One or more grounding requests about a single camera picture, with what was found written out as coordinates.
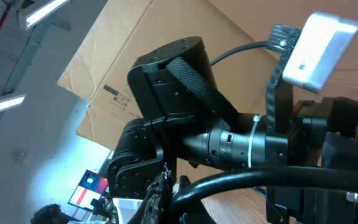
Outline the person in black clothes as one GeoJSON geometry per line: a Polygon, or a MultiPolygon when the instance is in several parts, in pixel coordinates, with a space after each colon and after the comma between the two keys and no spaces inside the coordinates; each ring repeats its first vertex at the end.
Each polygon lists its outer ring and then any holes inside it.
{"type": "Polygon", "coordinates": [[[46,205],[36,211],[30,219],[31,224],[68,224],[69,219],[58,204],[46,205]]]}

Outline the computer monitor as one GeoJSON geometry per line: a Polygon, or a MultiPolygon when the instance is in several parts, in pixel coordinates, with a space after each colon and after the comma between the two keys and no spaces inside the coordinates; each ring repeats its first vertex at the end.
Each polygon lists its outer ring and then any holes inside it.
{"type": "Polygon", "coordinates": [[[107,178],[90,170],[86,170],[71,195],[68,204],[92,212],[94,207],[91,202],[93,200],[99,200],[107,186],[107,178]]]}

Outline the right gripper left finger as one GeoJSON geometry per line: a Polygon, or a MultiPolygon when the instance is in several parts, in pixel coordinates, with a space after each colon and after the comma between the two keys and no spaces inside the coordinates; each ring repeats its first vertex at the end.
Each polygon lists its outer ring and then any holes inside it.
{"type": "Polygon", "coordinates": [[[163,224],[169,214],[173,185],[172,171],[164,164],[164,170],[147,187],[146,196],[129,224],[163,224]]]}

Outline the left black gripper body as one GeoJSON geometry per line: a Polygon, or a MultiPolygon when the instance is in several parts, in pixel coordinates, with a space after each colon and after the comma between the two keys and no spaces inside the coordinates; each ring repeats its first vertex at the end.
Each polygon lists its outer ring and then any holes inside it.
{"type": "Polygon", "coordinates": [[[269,96],[265,163],[284,167],[266,188],[270,223],[358,223],[358,102],[269,96]]]}

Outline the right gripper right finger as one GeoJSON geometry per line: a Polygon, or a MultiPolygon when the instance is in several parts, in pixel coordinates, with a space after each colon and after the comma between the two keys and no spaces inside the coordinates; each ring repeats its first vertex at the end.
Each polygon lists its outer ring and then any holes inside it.
{"type": "MultiPolygon", "coordinates": [[[[189,178],[185,175],[181,175],[179,178],[178,193],[185,187],[191,184],[189,178]]],[[[178,223],[180,224],[216,224],[216,222],[209,215],[207,210],[201,201],[196,202],[190,208],[187,208],[186,212],[179,217],[178,223]]]]}

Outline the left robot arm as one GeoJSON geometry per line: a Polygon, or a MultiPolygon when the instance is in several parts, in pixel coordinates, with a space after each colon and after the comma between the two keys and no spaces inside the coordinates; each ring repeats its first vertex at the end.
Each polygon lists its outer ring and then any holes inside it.
{"type": "Polygon", "coordinates": [[[140,199],[132,223],[211,223],[202,199],[251,188],[270,223],[358,223],[358,102],[293,102],[283,80],[297,37],[261,47],[280,59],[265,114],[239,113],[212,83],[203,40],[141,56],[128,79],[142,117],[107,168],[114,198],[140,199]]]}

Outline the cardboard wall panel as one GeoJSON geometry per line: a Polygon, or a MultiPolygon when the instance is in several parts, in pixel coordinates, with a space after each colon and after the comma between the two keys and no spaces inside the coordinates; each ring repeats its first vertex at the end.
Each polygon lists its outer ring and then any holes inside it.
{"type": "MultiPolygon", "coordinates": [[[[294,85],[282,75],[301,32],[276,24],[268,40],[244,46],[280,56],[265,100],[293,100],[294,85]]],[[[107,166],[110,184],[148,182],[164,164],[176,169],[177,159],[224,171],[282,168],[265,163],[267,112],[238,112],[217,89],[212,66],[203,38],[184,37],[152,47],[133,60],[127,70],[129,91],[121,94],[109,85],[103,87],[116,113],[126,112],[131,103],[136,107],[125,120],[107,166]]]]}

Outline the ceiling light fixture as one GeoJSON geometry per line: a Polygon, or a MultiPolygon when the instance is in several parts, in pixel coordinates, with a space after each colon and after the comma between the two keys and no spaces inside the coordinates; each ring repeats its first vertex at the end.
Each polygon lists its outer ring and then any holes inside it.
{"type": "Polygon", "coordinates": [[[23,30],[33,28],[41,20],[64,6],[69,0],[35,0],[25,9],[17,12],[19,27],[23,30]]]}
{"type": "Polygon", "coordinates": [[[0,96],[0,112],[20,106],[26,94],[13,93],[4,96],[0,96]]]}

